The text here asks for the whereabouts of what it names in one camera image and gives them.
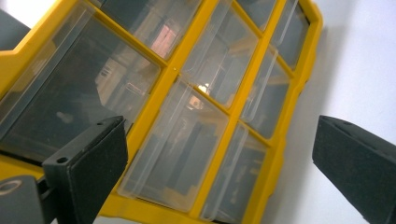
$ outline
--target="yellow grid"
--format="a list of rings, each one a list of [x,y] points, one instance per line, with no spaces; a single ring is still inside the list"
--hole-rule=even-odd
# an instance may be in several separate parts
[[[78,0],[57,1],[46,16],[32,29],[16,49],[8,52],[0,52],[0,66],[2,69],[4,68],[4,71],[7,71],[8,74],[8,76],[5,77],[5,81],[0,82],[0,98],[4,96],[7,90],[9,90],[12,84],[18,79],[21,71],[23,71],[29,62],[33,60],[35,54],[37,54],[46,41],[50,39],[60,24],[62,24],[62,21],[66,18],[67,14],[70,13],[78,2]],[[110,27],[117,35],[134,47],[134,49],[138,50],[148,60],[158,64],[162,69],[159,78],[151,90],[150,97],[142,108],[133,128],[127,135],[129,164],[131,163],[136,151],[142,146],[154,120],[158,115],[166,94],[171,89],[176,78],[179,77],[179,72],[184,62],[187,60],[200,34],[205,29],[205,25],[209,21],[217,2],[218,1],[214,0],[202,0],[189,29],[186,34],[184,34],[177,48],[167,61],[146,47],[136,37],[125,31],[116,22],[100,11],[100,9],[91,3],[87,3],[91,8],[93,8],[93,16],[95,18]],[[239,119],[240,114],[242,113],[256,74],[259,71],[262,58],[269,47],[271,36],[276,28],[276,24],[281,16],[285,3],[286,0],[276,1],[271,17],[267,22],[267,26],[264,31],[261,31],[236,0],[232,1],[232,8],[247,24],[250,30],[259,38],[259,42],[254,50],[244,78],[241,81],[240,88],[238,89],[233,99],[233,103],[229,108],[217,103],[210,96],[200,91],[197,87],[194,87],[194,89],[200,92],[200,94],[209,102],[228,115],[229,123],[220,140],[219,147],[216,150],[213,160],[209,165],[205,180],[199,189],[197,198],[190,212],[185,214],[154,203],[148,203],[143,200],[121,197],[116,192],[120,183],[119,181],[102,208],[100,213],[102,216],[123,217],[143,223],[204,223],[202,220],[199,220],[201,210],[216,178],[222,158],[226,154],[227,146],[233,135],[233,130],[237,122],[241,121]],[[299,4],[303,9],[305,16],[309,20],[310,26],[306,34],[299,61],[294,71],[287,66],[280,56],[277,57],[277,61],[290,77],[290,87],[279,116],[278,123],[274,130],[274,134],[270,139],[265,139],[256,131],[245,125],[253,136],[267,146],[267,154],[255,187],[252,191],[252,197],[249,200],[243,223],[260,223],[261,221],[266,201],[274,190],[276,180],[282,166],[283,148],[286,145],[285,138],[293,108],[297,102],[298,95],[309,78],[315,61],[315,50],[322,27],[322,18],[317,7],[312,4],[310,0],[300,0]],[[22,161],[16,161],[2,155],[0,155],[0,167],[2,170],[0,179],[14,175],[34,175],[39,178],[42,175],[41,168]]]

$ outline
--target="yellow drawer organizer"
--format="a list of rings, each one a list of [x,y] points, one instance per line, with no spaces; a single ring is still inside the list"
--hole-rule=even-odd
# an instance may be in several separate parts
[[[321,27],[309,0],[57,1],[0,52],[0,179],[123,115],[101,216],[260,223]]]

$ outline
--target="clear plastic drawer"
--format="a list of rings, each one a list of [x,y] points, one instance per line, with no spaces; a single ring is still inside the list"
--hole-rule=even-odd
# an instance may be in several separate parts
[[[276,0],[237,0],[260,30],[265,30]]]
[[[227,123],[223,112],[179,80],[119,194],[190,210]]]
[[[297,65],[308,28],[309,21],[298,1],[286,1],[271,42],[291,69]]]
[[[106,0],[101,9],[167,59],[189,27],[200,0]]]
[[[259,134],[271,138],[285,102],[290,79],[276,61],[277,52],[267,50],[245,103],[241,119]]]
[[[182,75],[228,107],[257,43],[257,36],[230,7],[230,1],[221,0],[184,64]]]
[[[123,115],[128,130],[160,72],[83,4],[42,52],[0,103],[0,147],[36,162],[99,120]]]
[[[265,152],[265,145],[238,124],[207,196],[201,219],[242,222]]]

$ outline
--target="yellow plastic edge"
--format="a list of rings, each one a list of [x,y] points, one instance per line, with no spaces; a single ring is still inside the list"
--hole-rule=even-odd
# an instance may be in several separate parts
[[[275,144],[268,150],[267,158],[257,178],[252,196],[250,197],[243,223],[260,223],[269,196],[274,192],[276,182],[283,164],[283,151],[286,145],[286,134],[297,99],[309,79],[316,58],[316,46],[320,37],[323,19],[315,4],[310,0],[300,0],[305,16],[310,21],[299,62],[291,80],[275,134],[270,140]]]
[[[105,24],[107,27],[110,27],[111,30],[119,35],[122,39],[124,39],[130,46],[132,46],[135,50],[137,50],[143,57],[148,59],[149,61],[158,64],[161,68],[167,66],[167,62],[161,58],[158,54],[156,54],[152,49],[148,48],[144,43],[142,43],[139,39],[131,35],[128,31],[123,29],[119,24],[109,18],[104,12],[102,12],[99,8],[97,8],[93,3],[85,0],[88,5],[93,8],[95,11],[95,18]]]
[[[250,88],[253,85],[254,79],[260,69],[260,65],[262,63],[262,58],[268,48],[269,42],[271,40],[271,35],[276,28],[276,23],[280,18],[283,7],[286,4],[286,0],[278,0],[276,1],[276,5],[274,6],[273,13],[268,21],[267,27],[262,35],[260,35],[259,43],[252,55],[250,63],[247,67],[247,71],[244,75],[244,78],[241,82],[240,88],[235,95],[234,102],[230,108],[231,115],[229,124],[226,127],[226,130],[220,140],[218,149],[212,159],[211,164],[209,165],[208,171],[206,173],[204,182],[198,192],[197,199],[193,208],[190,211],[190,216],[199,218],[201,215],[201,210],[205,205],[206,197],[215,181],[217,172],[221,166],[222,159],[224,158],[227,152],[227,146],[233,136],[233,130],[239,120],[240,114],[245,105],[245,100],[248,98],[250,93]],[[233,4],[235,11],[238,15],[241,16],[241,7],[238,4]],[[254,23],[251,21],[249,17],[247,17],[246,13],[243,12],[241,19],[247,23],[248,26],[253,26]]]
[[[178,77],[178,74],[184,62],[187,60],[190,51],[194,47],[195,42],[198,40],[201,32],[205,29],[206,22],[209,20],[213,10],[217,5],[217,2],[218,1],[213,0],[202,1],[186,34],[168,60],[167,66],[161,71],[160,77],[154,85],[146,105],[140,112],[140,115],[138,116],[133,128],[128,133],[127,145],[129,164],[132,162],[132,158],[134,157],[137,150],[144,143],[144,140],[149,133],[149,129],[158,115],[163,100],[171,89],[174,81]],[[135,220],[142,223],[164,223],[165,220],[169,220],[168,223],[201,223],[201,221],[194,220],[187,214],[178,212],[176,210],[172,210],[160,205],[146,206],[143,204],[153,203],[146,203],[138,199],[121,197],[116,192],[120,182],[121,180],[107,198],[104,207],[100,212],[101,216],[123,217],[125,219]],[[145,209],[142,209],[140,213],[136,213],[134,211],[137,204],[145,207]]]
[[[49,12],[46,14],[46,16],[39,22],[39,24],[37,26],[35,26],[34,29],[32,29],[32,31],[29,32],[29,34],[22,40],[22,42],[14,50],[0,52],[0,66],[5,67],[9,74],[9,76],[6,77],[5,82],[0,82],[0,98],[3,97],[5,92],[7,92],[7,90],[10,88],[10,86],[12,86],[12,84],[18,78],[19,73],[23,70],[23,68],[25,66],[27,66],[28,62],[30,62],[30,60],[35,56],[35,53],[37,53],[40,50],[40,48],[44,45],[44,43],[46,42],[46,39],[50,38],[51,34],[53,34],[53,32],[58,28],[58,24],[62,22],[62,20],[64,19],[65,16],[67,16],[67,14],[73,8],[73,6],[76,2],[77,2],[76,0],[56,2],[52,6],[52,8],[49,10]],[[206,3],[206,5],[205,5],[206,8],[207,8],[207,6],[211,6],[210,3],[207,3],[207,2],[211,2],[211,1],[204,0],[202,5],[200,6],[200,8],[203,7],[203,5],[205,5],[205,3]],[[287,106],[287,108],[283,108],[282,115],[279,119],[279,120],[283,120],[283,121],[279,122],[279,124],[276,127],[277,129],[279,129],[279,132],[276,132],[276,133],[279,133],[279,134],[275,135],[275,137],[273,139],[271,139],[271,142],[274,142],[274,143],[278,142],[278,144],[276,144],[276,146],[275,146],[276,149],[273,149],[273,148],[269,149],[269,153],[265,159],[264,166],[262,167],[261,173],[258,177],[258,183],[256,183],[255,189],[253,190],[252,195],[254,195],[254,197],[252,197],[252,199],[249,202],[249,206],[247,208],[247,211],[246,211],[246,214],[244,217],[244,223],[259,223],[261,220],[262,211],[265,208],[267,198],[274,190],[276,180],[279,175],[280,168],[282,166],[283,148],[286,145],[284,137],[286,135],[286,131],[289,126],[289,122],[290,122],[291,115],[292,115],[292,109],[294,108],[294,105],[298,98],[298,94],[301,92],[301,90],[304,87],[305,82],[309,78],[309,75],[311,73],[311,70],[312,70],[312,67],[314,64],[314,60],[316,57],[315,48],[318,43],[318,38],[320,35],[323,21],[320,16],[320,13],[318,11],[318,8],[316,7],[316,5],[313,5],[309,0],[300,0],[300,5],[302,6],[302,8],[304,10],[305,16],[310,20],[311,23],[310,23],[310,28],[308,30],[306,40],[304,42],[303,51],[300,55],[299,63],[297,64],[297,67],[295,70],[295,74],[300,75],[300,76],[298,76],[299,78],[296,78],[299,80],[299,82],[293,82],[290,85],[290,87],[293,86],[293,91],[291,94],[288,93],[288,99],[286,99],[286,101],[285,101],[285,105],[288,105],[288,106]],[[199,9],[199,11],[206,11],[206,13],[204,13],[204,12],[197,13],[197,17],[199,14],[199,15],[202,15],[202,17],[204,18],[205,17],[204,14],[206,14],[206,18],[208,18],[207,13],[209,10],[213,10],[213,8],[214,7],[209,8],[208,10]],[[278,17],[280,17],[281,9],[280,9],[280,11],[274,11],[272,18],[275,17],[274,14],[277,14],[277,13],[278,13]],[[273,25],[274,29],[275,29],[276,23],[274,22],[274,20],[271,19],[268,22],[268,25]],[[203,29],[205,25],[202,23],[205,23],[205,22],[198,21],[198,19],[194,19],[194,21],[191,24],[191,27],[195,28],[195,27],[200,27],[200,25],[201,25],[201,27]],[[191,37],[192,41],[190,43],[186,43],[185,46],[183,46],[183,48],[181,47],[182,43],[180,43],[179,47],[181,49],[176,49],[174,52],[174,56],[175,55],[184,56],[184,60],[175,62],[176,57],[172,57],[169,60],[169,66],[165,67],[162,71],[162,74],[161,74],[162,80],[159,80],[157,82],[156,87],[154,89],[159,89],[160,87],[162,87],[163,83],[166,82],[166,81],[164,81],[164,79],[166,77],[168,77],[169,74],[171,75],[171,77],[177,76],[179,69],[181,68],[181,66],[184,63],[185,59],[187,58],[191,48],[193,47],[193,43],[196,41],[200,32],[202,31],[202,29],[195,30],[195,32],[190,31],[190,30],[192,30],[191,27],[190,27],[189,31],[186,33],[185,38],[188,39],[186,37],[187,34],[192,33],[191,36],[189,36],[189,37]],[[270,36],[266,35],[265,33],[263,36],[267,37],[268,42],[269,42]],[[154,59],[153,61],[157,61],[157,63],[164,66],[163,62],[158,62],[159,60]],[[11,64],[15,64],[16,62],[18,62],[18,64],[19,64],[18,66],[16,66],[16,67],[9,66]],[[255,67],[255,65],[250,65],[249,67],[252,67],[252,68],[250,68],[251,70],[256,70],[255,68],[253,68],[253,67]],[[244,90],[249,90],[249,88],[251,87],[253,80],[254,80],[253,75],[248,75],[247,77],[249,77],[249,78],[244,78],[243,83],[241,84],[241,86],[246,86],[244,88]],[[167,81],[167,84],[169,86],[168,90],[170,89],[172,83],[173,83],[173,80]],[[168,90],[161,90],[161,91],[154,90],[151,95],[151,98],[153,98],[154,95],[159,95],[159,94],[162,95],[164,98],[164,96],[166,95]],[[245,94],[238,92],[237,95],[240,95],[239,98],[243,99],[244,95],[246,95],[246,97],[248,96],[248,92],[246,92]],[[151,101],[156,101],[156,103],[152,103],[151,105],[149,103],[147,103],[145,106],[146,110],[150,110],[152,107],[159,108],[161,106],[163,99],[156,99],[156,100],[151,100]],[[238,114],[238,111],[239,111],[239,113],[241,112],[240,111],[241,108],[238,109],[237,107],[242,106],[241,104],[242,103],[239,103],[239,104],[235,103],[236,109],[233,108],[232,118],[234,118],[235,125],[237,122],[236,118],[239,116],[239,115],[238,116],[236,116],[236,115]],[[157,112],[158,112],[158,110],[154,111],[149,116],[146,116],[146,117],[141,116],[142,118],[140,118],[138,120],[138,122],[140,122],[140,125],[142,125],[142,126],[146,125],[145,133],[141,133],[141,134],[136,133],[135,134],[137,136],[139,136],[139,135],[141,136],[140,142],[136,143],[134,141],[136,138],[134,138],[134,135],[132,133],[130,133],[128,135],[128,146],[134,146],[134,147],[132,147],[132,150],[130,149],[131,155],[130,155],[129,161],[131,161],[131,157],[135,154],[138,147],[142,144],[142,142],[144,141],[144,136],[149,131],[150,125],[148,125],[147,122],[149,124],[151,124],[154,121],[154,119],[157,115]],[[221,159],[224,154],[225,154],[225,149],[223,149],[222,154],[221,154],[221,150],[219,149],[216,154],[218,156],[217,159]],[[205,182],[204,182],[204,184],[206,184],[205,188],[204,188],[204,184],[203,184],[203,187],[200,190],[197,202],[193,207],[193,208],[195,208],[195,212],[194,212],[194,210],[191,210],[192,217],[197,217],[199,215],[199,212],[197,212],[197,211],[200,211],[199,207],[202,207],[202,202],[205,202],[204,198],[205,198],[205,196],[207,196],[207,193],[210,190],[210,186],[213,183],[217,169],[216,169],[216,166],[213,166],[214,168],[212,166],[213,165],[211,165],[211,167],[209,168],[210,172],[208,172],[208,176],[206,177]],[[3,170],[1,173],[1,178],[8,178],[8,177],[11,177],[14,175],[33,175],[36,178],[39,178],[40,176],[42,176],[41,168],[33,166],[28,163],[25,163],[23,161],[14,160],[9,157],[5,157],[5,156],[1,156],[1,155],[0,155],[0,167],[2,167],[2,170]],[[175,210],[161,207],[154,203],[147,203],[147,202],[144,202],[141,200],[129,200],[129,199],[126,199],[126,198],[123,198],[123,197],[117,195],[116,193],[113,193],[107,199],[107,201],[104,205],[104,208],[102,209],[101,215],[108,216],[108,217],[123,217],[126,219],[136,220],[136,221],[140,221],[143,223],[164,223],[164,222],[166,223],[166,220],[168,220],[169,222],[172,222],[172,223],[204,223],[202,221],[194,220],[193,218],[188,217],[187,215],[177,212]]]

